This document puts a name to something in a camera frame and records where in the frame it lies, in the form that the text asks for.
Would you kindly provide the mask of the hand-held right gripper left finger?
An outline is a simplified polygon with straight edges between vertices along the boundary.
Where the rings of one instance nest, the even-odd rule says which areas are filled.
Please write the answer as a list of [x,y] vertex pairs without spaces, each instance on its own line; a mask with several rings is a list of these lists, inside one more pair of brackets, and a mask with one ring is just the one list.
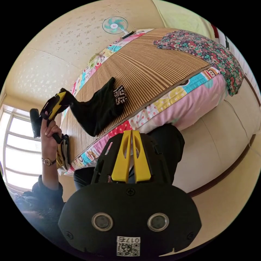
[[125,131],[120,140],[119,151],[111,175],[111,178],[114,182],[128,182],[131,155],[131,139],[132,131]]

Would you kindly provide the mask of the person's left hand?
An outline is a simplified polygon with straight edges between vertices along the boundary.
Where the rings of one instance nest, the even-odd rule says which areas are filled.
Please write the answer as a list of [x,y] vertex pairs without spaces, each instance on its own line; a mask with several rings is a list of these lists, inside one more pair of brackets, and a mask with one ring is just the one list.
[[47,120],[43,119],[41,124],[41,151],[43,159],[56,160],[58,144],[52,137],[55,133],[61,137],[61,129],[56,122],[53,120],[47,125]]

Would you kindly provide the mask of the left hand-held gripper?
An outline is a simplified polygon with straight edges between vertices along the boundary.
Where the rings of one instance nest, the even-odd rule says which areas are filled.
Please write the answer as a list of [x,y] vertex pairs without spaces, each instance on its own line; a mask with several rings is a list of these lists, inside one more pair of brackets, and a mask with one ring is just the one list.
[[41,133],[42,120],[45,119],[47,124],[55,119],[55,117],[62,113],[69,107],[69,97],[66,96],[66,91],[57,93],[50,98],[39,114],[39,134]]

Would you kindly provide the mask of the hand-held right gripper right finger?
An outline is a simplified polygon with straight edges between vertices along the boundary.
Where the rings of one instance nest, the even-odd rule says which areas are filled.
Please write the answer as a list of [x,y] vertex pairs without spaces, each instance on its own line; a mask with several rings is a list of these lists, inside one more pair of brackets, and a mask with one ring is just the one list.
[[139,131],[132,131],[132,143],[135,183],[149,182],[151,173]]

